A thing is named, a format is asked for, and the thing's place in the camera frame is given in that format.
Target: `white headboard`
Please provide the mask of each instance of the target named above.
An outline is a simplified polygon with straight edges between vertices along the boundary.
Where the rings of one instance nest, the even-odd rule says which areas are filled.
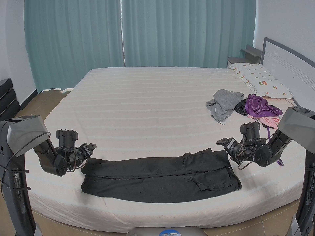
[[[315,62],[265,37],[261,63],[290,89],[296,103],[315,111]]]

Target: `pillowcase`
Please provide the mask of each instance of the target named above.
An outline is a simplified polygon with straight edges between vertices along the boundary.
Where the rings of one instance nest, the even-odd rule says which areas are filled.
[[[293,98],[290,90],[272,76],[262,64],[235,63],[229,65],[228,68],[232,69],[258,96]]]

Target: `bed sheet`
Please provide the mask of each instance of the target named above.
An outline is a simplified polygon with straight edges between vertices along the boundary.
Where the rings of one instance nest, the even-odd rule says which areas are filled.
[[[252,119],[233,112],[225,125],[217,123],[206,102],[219,89],[250,94],[231,69],[180,67],[126,67],[91,70],[49,114],[48,131],[73,129],[77,146],[97,144],[93,157],[124,160],[140,157],[181,156],[234,137]],[[268,99],[283,112],[290,100]],[[267,131],[261,129],[261,137]],[[51,141],[58,146],[57,138]],[[231,162],[243,188],[226,195],[194,202],[153,204],[103,198],[81,192],[84,174],[63,177],[45,173],[37,155],[26,153],[30,202],[43,215],[92,230],[128,232],[137,226],[217,227],[262,215],[301,195],[305,151],[292,142],[283,152],[284,166],[244,170]]]

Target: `black pants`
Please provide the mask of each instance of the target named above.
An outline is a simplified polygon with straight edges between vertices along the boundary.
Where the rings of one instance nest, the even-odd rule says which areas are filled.
[[[227,153],[210,148],[179,157],[124,161],[89,158],[81,169],[83,192],[146,203],[178,203],[207,199],[239,190]]]

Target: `pink clothing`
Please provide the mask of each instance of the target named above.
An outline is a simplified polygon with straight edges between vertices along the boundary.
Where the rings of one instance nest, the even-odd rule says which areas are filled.
[[[278,116],[266,116],[266,117],[254,117],[250,114],[247,114],[247,117],[260,121],[263,124],[266,124],[268,127],[272,127],[274,129],[278,129],[278,123],[280,118]]]

